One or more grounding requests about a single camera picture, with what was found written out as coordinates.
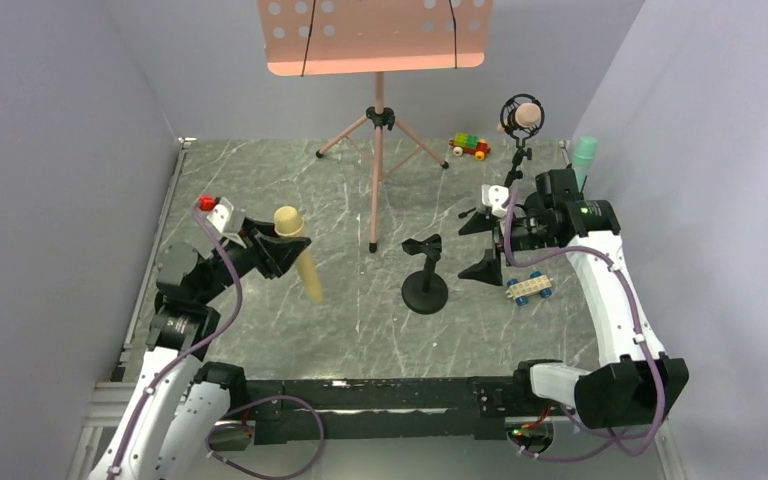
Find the black tripod microphone stand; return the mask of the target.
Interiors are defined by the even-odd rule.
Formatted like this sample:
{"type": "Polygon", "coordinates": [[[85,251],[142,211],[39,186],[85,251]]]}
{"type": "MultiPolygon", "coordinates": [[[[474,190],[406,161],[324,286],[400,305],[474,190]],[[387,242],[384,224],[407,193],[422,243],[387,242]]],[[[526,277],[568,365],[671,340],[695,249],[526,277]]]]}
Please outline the black tripod microphone stand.
{"type": "MultiPolygon", "coordinates": [[[[515,142],[515,152],[511,160],[511,167],[508,170],[502,184],[502,186],[507,187],[509,190],[515,181],[523,178],[523,172],[520,170],[520,166],[522,165],[523,161],[532,159],[532,150],[530,147],[526,146],[526,142],[540,132],[545,122],[545,110],[543,108],[543,105],[535,96],[531,94],[521,93],[521,94],[514,95],[510,97],[503,104],[502,108],[508,105],[519,105],[519,104],[525,104],[525,103],[536,103],[537,105],[540,105],[542,107],[543,122],[539,129],[537,128],[526,129],[526,130],[509,129],[506,132],[503,132],[504,134],[512,138],[515,142]]],[[[509,203],[507,206],[507,213],[508,213],[508,208],[512,206],[513,206],[513,202],[509,199],[509,203]]]]}

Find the black round-base mic stand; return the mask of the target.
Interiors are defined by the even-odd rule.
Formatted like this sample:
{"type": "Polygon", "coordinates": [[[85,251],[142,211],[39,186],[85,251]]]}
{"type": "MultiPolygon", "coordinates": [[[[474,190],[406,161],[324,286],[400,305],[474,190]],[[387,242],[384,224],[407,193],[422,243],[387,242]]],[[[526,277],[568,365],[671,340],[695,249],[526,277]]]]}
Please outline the black round-base mic stand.
{"type": "Polygon", "coordinates": [[[410,238],[404,240],[401,246],[408,255],[425,256],[423,269],[408,275],[401,286],[403,302],[417,314],[431,315],[439,312],[449,298],[445,280],[436,273],[436,265],[442,253],[442,237],[433,234],[424,240],[410,238]]]}

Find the teal microphone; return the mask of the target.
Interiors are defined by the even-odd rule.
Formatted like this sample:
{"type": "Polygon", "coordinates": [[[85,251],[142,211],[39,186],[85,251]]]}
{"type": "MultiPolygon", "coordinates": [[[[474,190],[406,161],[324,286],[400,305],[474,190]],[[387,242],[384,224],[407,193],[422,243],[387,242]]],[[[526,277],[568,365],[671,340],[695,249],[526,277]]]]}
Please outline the teal microphone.
{"type": "Polygon", "coordinates": [[[599,142],[595,137],[582,136],[575,145],[571,156],[571,167],[575,172],[580,192],[584,191],[589,171],[594,163],[599,142]]]}

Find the pink microphone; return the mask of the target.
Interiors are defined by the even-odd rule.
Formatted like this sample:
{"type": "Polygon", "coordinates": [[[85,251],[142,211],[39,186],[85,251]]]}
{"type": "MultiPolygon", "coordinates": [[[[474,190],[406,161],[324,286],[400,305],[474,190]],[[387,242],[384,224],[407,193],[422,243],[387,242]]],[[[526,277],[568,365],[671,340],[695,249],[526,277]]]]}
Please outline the pink microphone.
{"type": "Polygon", "coordinates": [[[536,103],[508,105],[500,112],[500,121],[497,131],[506,132],[509,129],[526,130],[539,129],[543,122],[543,110],[536,103]]]}

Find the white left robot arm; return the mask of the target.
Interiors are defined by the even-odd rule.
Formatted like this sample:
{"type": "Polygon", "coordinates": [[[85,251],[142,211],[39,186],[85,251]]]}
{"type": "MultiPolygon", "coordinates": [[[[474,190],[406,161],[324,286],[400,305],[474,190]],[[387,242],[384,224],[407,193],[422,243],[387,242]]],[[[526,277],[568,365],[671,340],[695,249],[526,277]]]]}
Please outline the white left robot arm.
{"type": "Polygon", "coordinates": [[[222,417],[250,400],[243,368],[208,361],[237,319],[243,277],[279,278],[311,241],[300,217],[261,222],[226,207],[194,220],[214,248],[170,245],[158,259],[155,314],[136,386],[91,479],[177,479],[222,417]]]}

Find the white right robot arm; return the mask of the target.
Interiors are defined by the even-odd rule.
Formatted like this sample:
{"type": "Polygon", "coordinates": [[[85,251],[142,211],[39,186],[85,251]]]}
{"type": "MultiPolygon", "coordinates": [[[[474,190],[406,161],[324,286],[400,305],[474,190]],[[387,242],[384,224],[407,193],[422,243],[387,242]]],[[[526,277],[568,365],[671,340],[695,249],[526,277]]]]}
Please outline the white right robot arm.
{"type": "Polygon", "coordinates": [[[689,380],[682,358],[670,357],[647,321],[625,263],[621,227],[606,200],[587,200],[571,169],[540,174],[524,202],[515,190],[484,184],[474,216],[460,234],[489,231],[493,245],[459,278],[503,283],[502,267],[520,251],[563,255],[581,285],[596,334],[599,367],[528,361],[525,392],[573,408],[589,429],[658,427],[689,380]]]}

